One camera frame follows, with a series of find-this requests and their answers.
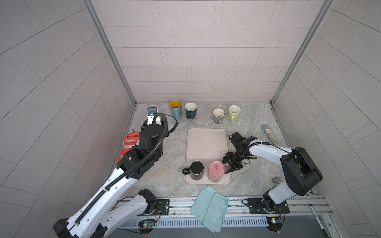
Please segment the pink glass mug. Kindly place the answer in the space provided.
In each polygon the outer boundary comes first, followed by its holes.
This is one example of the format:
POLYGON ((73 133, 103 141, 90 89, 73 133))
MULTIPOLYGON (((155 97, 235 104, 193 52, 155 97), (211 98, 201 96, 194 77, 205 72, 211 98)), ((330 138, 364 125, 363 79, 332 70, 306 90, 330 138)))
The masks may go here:
POLYGON ((209 181, 217 185, 229 185, 231 176, 228 174, 229 166, 225 166, 220 161, 213 161, 208 168, 207 177, 209 181))

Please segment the black mug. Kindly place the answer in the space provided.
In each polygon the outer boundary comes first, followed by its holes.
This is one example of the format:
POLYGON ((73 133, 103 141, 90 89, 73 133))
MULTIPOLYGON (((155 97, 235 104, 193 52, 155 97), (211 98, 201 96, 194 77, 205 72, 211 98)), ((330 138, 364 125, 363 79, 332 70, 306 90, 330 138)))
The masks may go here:
POLYGON ((193 180, 201 180, 204 173, 204 164, 199 160, 192 161, 187 168, 182 169, 182 174, 190 175, 193 180))

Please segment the grey mug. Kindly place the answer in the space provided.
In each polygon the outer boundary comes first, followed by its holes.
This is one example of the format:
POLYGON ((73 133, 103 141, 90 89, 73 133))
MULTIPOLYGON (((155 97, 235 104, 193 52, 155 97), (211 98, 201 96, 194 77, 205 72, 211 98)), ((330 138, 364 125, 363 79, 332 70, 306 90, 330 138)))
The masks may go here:
POLYGON ((215 124, 222 124, 222 121, 224 119, 225 112, 223 109, 216 108, 213 110, 213 121, 215 124))

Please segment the light green mug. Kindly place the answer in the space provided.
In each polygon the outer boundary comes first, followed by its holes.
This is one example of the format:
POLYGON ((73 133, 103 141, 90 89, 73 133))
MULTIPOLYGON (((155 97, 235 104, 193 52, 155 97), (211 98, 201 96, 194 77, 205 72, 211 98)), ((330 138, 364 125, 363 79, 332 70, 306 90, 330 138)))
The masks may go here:
POLYGON ((236 121, 240 115, 241 108, 237 105, 231 105, 228 110, 228 119, 230 121, 236 121))

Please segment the dark green mug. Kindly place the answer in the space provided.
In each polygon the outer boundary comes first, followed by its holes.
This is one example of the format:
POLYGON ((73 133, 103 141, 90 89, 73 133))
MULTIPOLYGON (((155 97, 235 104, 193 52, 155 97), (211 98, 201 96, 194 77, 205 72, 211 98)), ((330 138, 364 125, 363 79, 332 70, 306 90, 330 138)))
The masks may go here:
POLYGON ((197 105, 195 103, 189 102, 185 106, 186 109, 186 118, 194 119, 197 114, 197 105))

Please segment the light blue butterfly mug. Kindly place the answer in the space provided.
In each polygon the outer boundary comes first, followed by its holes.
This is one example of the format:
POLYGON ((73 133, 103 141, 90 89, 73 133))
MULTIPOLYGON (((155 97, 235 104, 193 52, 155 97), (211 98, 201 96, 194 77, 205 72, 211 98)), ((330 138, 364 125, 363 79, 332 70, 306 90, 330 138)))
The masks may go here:
POLYGON ((179 119, 182 116, 182 103, 179 100, 174 100, 170 103, 171 114, 175 119, 179 119))

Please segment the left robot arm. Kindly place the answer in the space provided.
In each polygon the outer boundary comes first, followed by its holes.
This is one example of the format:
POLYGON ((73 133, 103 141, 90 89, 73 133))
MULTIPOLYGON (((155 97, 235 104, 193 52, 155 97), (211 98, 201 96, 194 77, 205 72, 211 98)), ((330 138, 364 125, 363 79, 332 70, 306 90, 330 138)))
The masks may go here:
POLYGON ((176 129, 168 126, 168 115, 156 113, 141 127, 139 143, 117 163, 98 192, 74 215, 59 219, 53 230, 59 238, 106 238, 122 224, 138 215, 150 215, 156 209, 156 196, 143 189, 118 208, 127 192, 163 155, 163 141, 176 129))

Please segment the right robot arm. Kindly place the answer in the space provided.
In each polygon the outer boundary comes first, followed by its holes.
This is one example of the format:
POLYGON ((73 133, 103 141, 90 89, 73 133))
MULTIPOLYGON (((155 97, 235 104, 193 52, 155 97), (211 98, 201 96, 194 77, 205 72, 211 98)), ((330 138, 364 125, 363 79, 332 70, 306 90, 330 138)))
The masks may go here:
POLYGON ((236 151, 227 152, 222 159, 222 163, 228 165, 227 174, 242 169, 244 160, 259 157, 274 162, 283 169, 284 181, 268 190, 262 199, 248 198, 247 202, 243 202, 249 206, 252 214, 286 214, 289 212, 286 200, 306 195, 323 180, 322 173, 302 147, 282 148, 253 136, 242 137, 237 132, 228 138, 236 151))

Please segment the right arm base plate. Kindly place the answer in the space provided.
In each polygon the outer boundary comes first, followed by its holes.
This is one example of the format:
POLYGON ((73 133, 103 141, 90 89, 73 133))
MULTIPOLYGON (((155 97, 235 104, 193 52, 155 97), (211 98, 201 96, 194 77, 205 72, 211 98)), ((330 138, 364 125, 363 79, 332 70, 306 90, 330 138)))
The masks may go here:
POLYGON ((289 214, 290 210, 286 201, 276 204, 265 198, 247 198, 242 200, 242 204, 249 207, 251 214, 289 214))

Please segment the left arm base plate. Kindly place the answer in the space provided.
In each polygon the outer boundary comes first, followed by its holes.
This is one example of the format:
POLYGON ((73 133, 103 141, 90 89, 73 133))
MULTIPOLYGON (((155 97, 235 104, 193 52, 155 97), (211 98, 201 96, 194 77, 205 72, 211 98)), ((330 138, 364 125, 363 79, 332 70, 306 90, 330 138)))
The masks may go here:
POLYGON ((170 207, 170 199, 156 199, 155 204, 149 203, 146 210, 140 216, 157 216, 168 215, 170 207))

